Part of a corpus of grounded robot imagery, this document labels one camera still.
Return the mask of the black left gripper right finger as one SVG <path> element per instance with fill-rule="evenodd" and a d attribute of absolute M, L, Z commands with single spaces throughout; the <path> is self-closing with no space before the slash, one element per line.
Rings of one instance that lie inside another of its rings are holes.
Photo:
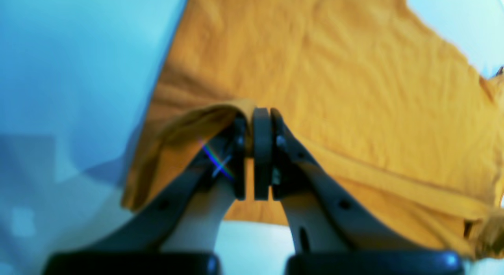
<path fill-rule="evenodd" d="M 452 251 L 414 244 L 376 219 L 322 169 L 279 110 L 253 112 L 254 199 L 272 195 L 295 255 L 286 275 L 463 275 Z"/>

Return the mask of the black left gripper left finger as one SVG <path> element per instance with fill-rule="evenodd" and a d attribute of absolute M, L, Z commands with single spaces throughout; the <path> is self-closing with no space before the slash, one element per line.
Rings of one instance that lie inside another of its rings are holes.
<path fill-rule="evenodd" d="M 241 113 L 136 216 L 96 243 L 54 254 L 45 275 L 221 275 L 214 253 L 227 210 L 245 199 Z"/>

